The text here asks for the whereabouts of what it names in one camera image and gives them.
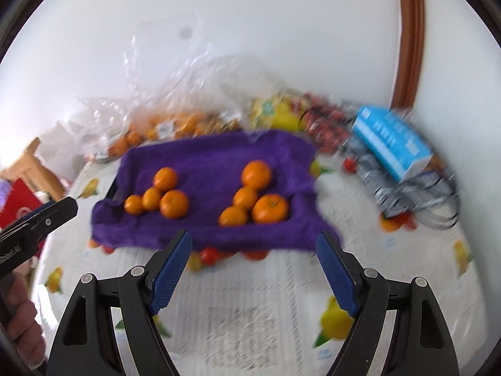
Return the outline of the person's left hand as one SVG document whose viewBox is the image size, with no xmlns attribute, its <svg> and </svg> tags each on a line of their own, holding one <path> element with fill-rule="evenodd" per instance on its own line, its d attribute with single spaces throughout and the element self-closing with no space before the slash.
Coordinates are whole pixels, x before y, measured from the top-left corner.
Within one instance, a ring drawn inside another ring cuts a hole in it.
<svg viewBox="0 0 501 376">
<path fill-rule="evenodd" d="M 36 369 L 45 359 L 43 331 L 36 321 L 37 309 L 28 297 L 25 279 L 19 273 L 14 273 L 13 278 L 7 301 L 15 308 L 15 312 L 7 323 L 7 335 L 25 363 L 31 369 Z"/>
</svg>

